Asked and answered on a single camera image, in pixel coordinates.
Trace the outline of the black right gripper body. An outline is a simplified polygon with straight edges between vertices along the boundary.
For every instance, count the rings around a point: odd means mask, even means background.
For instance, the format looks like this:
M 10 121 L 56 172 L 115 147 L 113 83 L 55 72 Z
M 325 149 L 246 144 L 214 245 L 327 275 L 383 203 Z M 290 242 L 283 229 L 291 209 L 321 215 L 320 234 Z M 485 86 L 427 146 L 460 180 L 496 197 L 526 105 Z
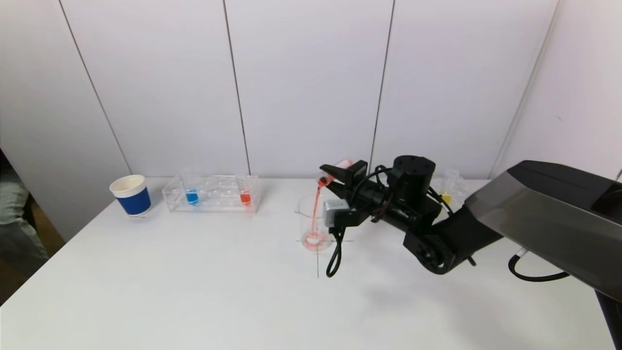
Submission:
M 368 164 L 360 160 L 354 162 L 346 170 L 345 184 L 348 186 L 346 200 L 351 208 L 357 210 L 370 209 L 382 200 L 386 186 L 380 181 L 380 175 L 389 172 L 389 168 L 376 166 L 371 173 L 367 172 Z

